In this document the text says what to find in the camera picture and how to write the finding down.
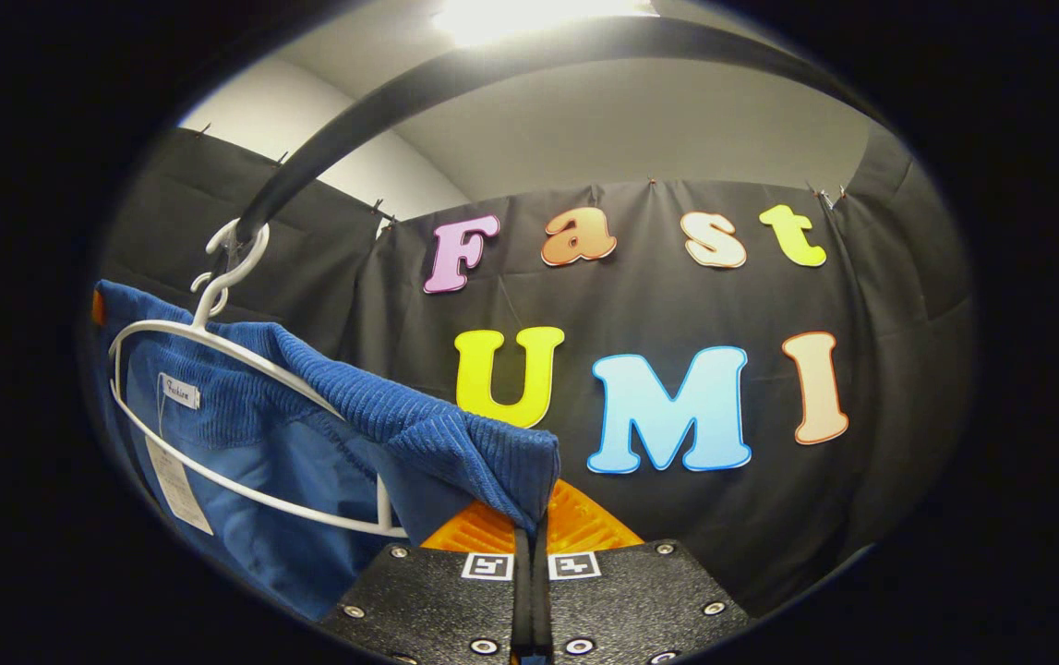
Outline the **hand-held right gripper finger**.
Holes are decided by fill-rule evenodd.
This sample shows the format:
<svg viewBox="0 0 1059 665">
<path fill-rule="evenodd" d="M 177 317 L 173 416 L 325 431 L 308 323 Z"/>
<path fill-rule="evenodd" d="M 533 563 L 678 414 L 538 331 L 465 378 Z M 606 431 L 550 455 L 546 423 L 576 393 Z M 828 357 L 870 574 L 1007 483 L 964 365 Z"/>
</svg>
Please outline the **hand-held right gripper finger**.
<svg viewBox="0 0 1059 665">
<path fill-rule="evenodd" d="M 474 502 L 382 549 L 317 627 L 379 664 L 517 664 L 532 644 L 528 538 Z"/>
<path fill-rule="evenodd" d="M 567 481 L 535 546 L 532 637 L 550 664 L 663 664 L 752 616 L 679 540 L 644 540 Z"/>
</svg>

